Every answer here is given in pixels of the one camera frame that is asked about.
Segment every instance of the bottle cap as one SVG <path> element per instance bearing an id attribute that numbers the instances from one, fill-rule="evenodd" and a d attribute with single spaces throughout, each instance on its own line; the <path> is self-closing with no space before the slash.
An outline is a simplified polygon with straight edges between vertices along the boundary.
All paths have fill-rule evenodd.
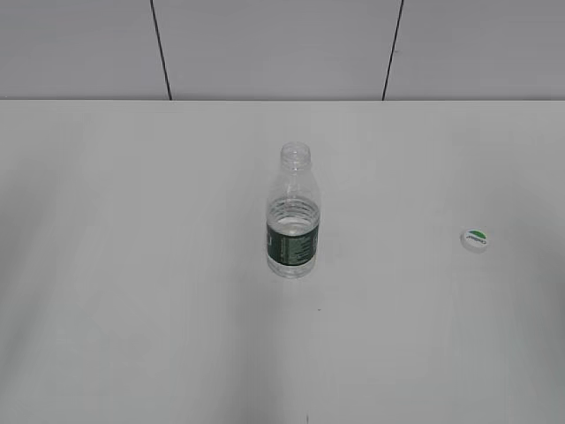
<path id="1" fill-rule="evenodd" d="M 475 254 L 482 254 L 488 248 L 488 240 L 483 231 L 467 230 L 461 234 L 463 247 Z"/>

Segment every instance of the panel seam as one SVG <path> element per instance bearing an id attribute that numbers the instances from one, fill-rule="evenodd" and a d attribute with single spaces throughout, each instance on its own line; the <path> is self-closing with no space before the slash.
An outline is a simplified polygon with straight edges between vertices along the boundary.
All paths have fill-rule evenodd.
<path id="1" fill-rule="evenodd" d="M 395 38 L 392 41 L 392 48 L 390 49 L 390 57 L 388 58 L 387 77 L 385 78 L 385 87 L 382 89 L 382 101 L 387 96 L 388 79 L 390 78 L 390 69 L 392 67 L 392 59 L 396 51 L 396 40 L 398 39 L 398 29 L 400 28 L 400 19 L 403 16 L 404 0 L 400 0 L 400 8 L 398 9 L 398 19 L 396 20 Z"/>
<path id="2" fill-rule="evenodd" d="M 157 23 L 157 14 L 155 13 L 155 5 L 154 0 L 149 0 L 151 3 L 151 12 L 153 14 L 153 24 L 155 29 L 155 34 L 157 35 L 157 44 L 159 45 L 159 54 L 161 55 L 161 66 L 162 71 L 165 76 L 165 85 L 167 86 L 167 96 L 169 100 L 173 100 L 173 96 L 170 92 L 170 83 L 169 83 L 169 74 L 167 73 L 167 65 L 165 63 L 165 55 L 162 52 L 162 42 L 161 42 L 161 33 L 159 32 L 159 24 Z"/>

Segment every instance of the white table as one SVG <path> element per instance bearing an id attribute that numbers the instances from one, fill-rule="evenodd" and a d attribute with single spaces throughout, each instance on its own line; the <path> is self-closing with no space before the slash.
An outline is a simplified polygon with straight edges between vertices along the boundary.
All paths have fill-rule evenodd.
<path id="1" fill-rule="evenodd" d="M 0 102 L 0 422 L 562 423 L 563 117 Z M 264 256 L 288 140 L 322 191 L 298 281 Z"/>

